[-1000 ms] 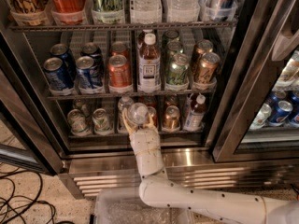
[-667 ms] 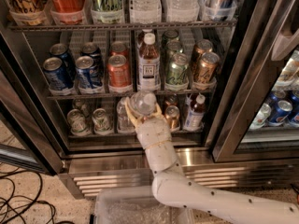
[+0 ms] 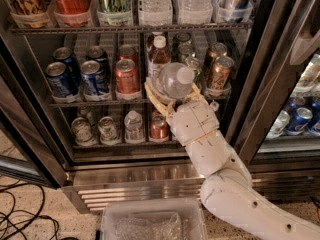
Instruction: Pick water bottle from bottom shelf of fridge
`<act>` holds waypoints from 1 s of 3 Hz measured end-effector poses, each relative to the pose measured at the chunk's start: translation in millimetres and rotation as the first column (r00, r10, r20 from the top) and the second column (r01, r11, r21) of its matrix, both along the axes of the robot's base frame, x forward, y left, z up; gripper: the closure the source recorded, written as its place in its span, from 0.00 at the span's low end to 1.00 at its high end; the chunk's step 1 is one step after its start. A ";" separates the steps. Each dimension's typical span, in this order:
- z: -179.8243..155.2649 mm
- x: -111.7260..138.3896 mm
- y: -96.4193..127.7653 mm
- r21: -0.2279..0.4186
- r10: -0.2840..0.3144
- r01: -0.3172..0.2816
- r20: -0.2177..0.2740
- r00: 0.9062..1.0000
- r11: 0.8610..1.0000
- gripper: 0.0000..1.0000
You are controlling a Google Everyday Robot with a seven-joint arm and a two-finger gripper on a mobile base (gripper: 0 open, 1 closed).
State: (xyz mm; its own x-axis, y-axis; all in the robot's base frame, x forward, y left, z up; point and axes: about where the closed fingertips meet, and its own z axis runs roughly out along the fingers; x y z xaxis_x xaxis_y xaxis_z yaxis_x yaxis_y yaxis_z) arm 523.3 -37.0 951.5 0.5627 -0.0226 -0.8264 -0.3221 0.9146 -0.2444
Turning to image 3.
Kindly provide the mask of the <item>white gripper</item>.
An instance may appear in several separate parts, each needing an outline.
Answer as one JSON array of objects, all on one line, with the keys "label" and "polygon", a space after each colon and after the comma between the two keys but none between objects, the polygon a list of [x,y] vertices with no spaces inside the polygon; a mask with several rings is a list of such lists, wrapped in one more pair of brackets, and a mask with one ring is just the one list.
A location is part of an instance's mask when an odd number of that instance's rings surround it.
[{"label": "white gripper", "polygon": [[176,112],[175,101],[161,94],[149,77],[146,78],[144,87],[154,107],[166,118],[172,116],[169,120],[171,132],[182,146],[202,140],[219,130],[219,121],[214,110],[206,103],[195,83],[184,99],[185,104],[179,106]]}]

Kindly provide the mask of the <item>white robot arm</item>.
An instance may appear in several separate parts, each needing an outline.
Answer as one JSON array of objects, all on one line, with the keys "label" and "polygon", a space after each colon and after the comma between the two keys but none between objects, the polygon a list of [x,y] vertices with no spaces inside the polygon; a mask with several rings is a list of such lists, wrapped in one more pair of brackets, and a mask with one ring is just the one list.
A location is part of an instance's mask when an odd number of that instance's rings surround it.
[{"label": "white robot arm", "polygon": [[180,106],[158,93],[151,79],[145,90],[205,177],[200,199],[210,213],[262,240],[320,240],[319,226],[282,210],[252,188],[250,172],[225,140],[215,112],[196,86]]}]

